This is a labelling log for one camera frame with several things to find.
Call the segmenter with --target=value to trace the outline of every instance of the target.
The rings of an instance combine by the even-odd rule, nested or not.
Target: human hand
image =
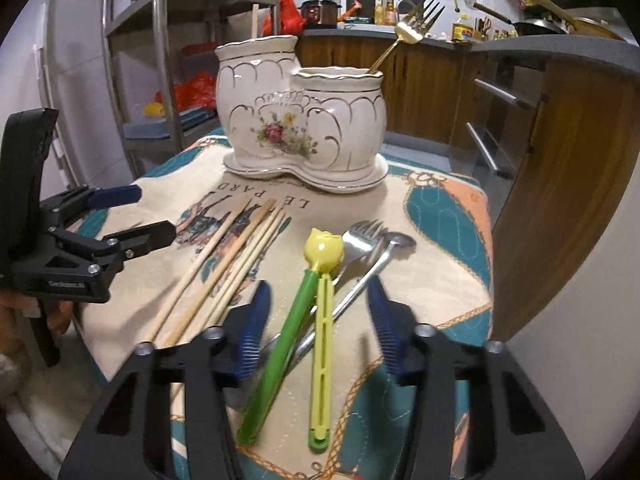
[[[23,345],[17,333],[14,310],[28,310],[37,307],[38,300],[14,292],[0,290],[0,353],[10,354]],[[69,328],[73,303],[60,301],[55,309],[47,313],[47,326],[57,335],[62,335]]]

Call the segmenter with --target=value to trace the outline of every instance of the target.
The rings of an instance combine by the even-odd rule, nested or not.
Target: tablecloth
[[[134,225],[168,219],[178,237],[170,247],[126,263],[113,282],[108,304],[90,304],[81,317],[81,335],[104,377],[109,379],[142,337],[162,298],[182,276],[240,197],[251,197],[248,211],[188,288],[165,327],[226,248],[268,198],[284,202],[286,221],[244,280],[232,305],[250,298],[257,280],[273,287],[273,306],[265,338],[279,331],[306,267],[302,247],[311,227],[334,233],[355,221],[378,219],[390,230],[417,239],[412,254],[401,254],[381,278],[389,296],[408,304],[420,322],[440,327],[455,340],[482,344],[491,330],[492,243],[487,200],[476,184],[419,164],[387,157],[389,174],[378,187],[354,195],[319,192],[290,176],[248,180],[225,172],[230,147],[212,135],[174,156],[137,184],[142,200],[93,212],[80,234],[100,237]],[[337,301],[353,285],[336,292]],[[166,334],[162,330],[160,337]],[[334,329],[332,440],[315,454],[307,447],[311,355],[290,373],[274,402],[256,446],[241,447],[246,478],[305,480],[392,477],[410,419],[413,388],[399,388],[386,373],[361,296]],[[458,424],[452,476],[460,478],[465,454],[466,389],[457,391]],[[172,407],[172,437],[178,476],[187,478],[182,397]],[[229,409],[232,427],[240,414]]]

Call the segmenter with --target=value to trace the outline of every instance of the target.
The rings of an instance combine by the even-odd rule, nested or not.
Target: faucet
[[[402,2],[409,2],[411,6],[415,9],[415,4],[411,0],[398,0],[398,3],[396,3],[396,23],[400,22],[400,13],[398,12],[398,9],[400,8],[400,4]]]

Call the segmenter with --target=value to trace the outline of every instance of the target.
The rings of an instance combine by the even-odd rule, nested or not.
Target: bottle
[[[469,21],[468,14],[460,14],[459,19],[453,24],[451,39],[452,41],[474,40],[474,28]]]
[[[376,7],[373,13],[373,22],[376,25],[385,24],[384,11],[382,10],[382,0],[376,0]]]
[[[385,25],[396,24],[396,10],[394,9],[394,3],[392,0],[386,1],[385,7]]]

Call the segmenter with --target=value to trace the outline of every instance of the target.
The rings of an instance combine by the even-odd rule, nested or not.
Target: frying pan
[[[524,22],[513,23],[509,18],[505,15],[500,14],[496,10],[493,10],[489,7],[485,7],[483,4],[479,4],[478,2],[474,3],[474,8],[478,10],[482,10],[482,12],[486,12],[488,15],[497,18],[501,22],[508,23],[509,25],[513,25],[516,28],[516,32],[518,36],[539,36],[540,34],[566,34],[564,30],[562,30],[557,25],[548,22],[547,20],[538,20],[538,19],[529,19]]]
[[[565,20],[568,24],[569,32],[574,34],[581,34],[583,36],[598,36],[600,38],[609,38],[610,40],[625,41],[615,32],[609,30],[607,27],[603,27],[595,20],[590,18],[575,18],[570,15],[562,7],[556,5],[550,0],[533,0],[537,4],[550,10],[561,20]]]

